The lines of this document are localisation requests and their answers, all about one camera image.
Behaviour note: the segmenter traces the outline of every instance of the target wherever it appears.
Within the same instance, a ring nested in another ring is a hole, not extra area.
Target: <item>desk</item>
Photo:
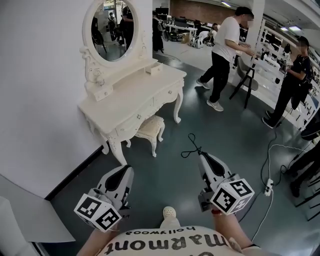
[[[190,32],[189,39],[192,39],[193,33],[197,31],[197,29],[194,27],[183,27],[183,26],[176,26],[176,25],[169,25],[169,24],[167,24],[166,26],[169,27],[169,32],[171,32],[172,28],[178,29],[178,30],[188,30]]]
[[[271,73],[270,75],[274,76],[275,78],[278,78],[280,80],[279,84],[280,85],[282,84],[282,81],[283,81],[285,75],[282,72],[280,72],[279,70],[277,70],[274,66],[270,65],[268,62],[261,60],[261,59],[255,59],[253,61],[253,64],[262,68],[265,71],[266,75]]]
[[[264,56],[264,61],[268,62],[270,65],[274,66],[275,69],[279,70],[280,69],[280,65],[278,64],[278,62],[276,62],[275,60],[273,60],[272,58],[269,58],[267,56]]]
[[[192,27],[195,27],[195,24],[193,22],[187,22],[187,24],[189,24]]]
[[[127,161],[121,142],[136,135],[144,120],[153,116],[164,104],[174,102],[173,118],[178,124],[179,109],[183,101],[184,77],[187,73],[163,65],[163,71],[150,75],[141,69],[113,86],[110,96],[101,101],[87,97],[79,104],[94,133],[108,154],[109,145],[113,155],[121,163]]]

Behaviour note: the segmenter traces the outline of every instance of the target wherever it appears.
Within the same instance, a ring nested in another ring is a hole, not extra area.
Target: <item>hand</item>
[[[244,51],[246,54],[248,54],[249,56],[254,56],[255,52],[253,50],[251,50],[251,48],[246,48]]]

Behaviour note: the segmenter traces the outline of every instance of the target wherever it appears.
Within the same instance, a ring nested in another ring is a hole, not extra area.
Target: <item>white wall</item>
[[[132,2],[151,56],[151,1]],[[86,97],[79,49],[90,4],[1,1],[0,175],[43,198],[100,146],[77,108]]]
[[[170,8],[170,0],[152,0],[152,10],[160,8],[163,3],[167,4],[168,8]]]
[[[25,191],[1,175],[0,197],[9,200],[15,220],[26,241],[61,243],[75,240],[49,201]]]

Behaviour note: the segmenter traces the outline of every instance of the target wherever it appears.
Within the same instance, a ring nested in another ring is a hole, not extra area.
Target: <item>printed shirt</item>
[[[258,246],[236,242],[205,227],[137,229],[115,237],[98,256],[270,256]]]

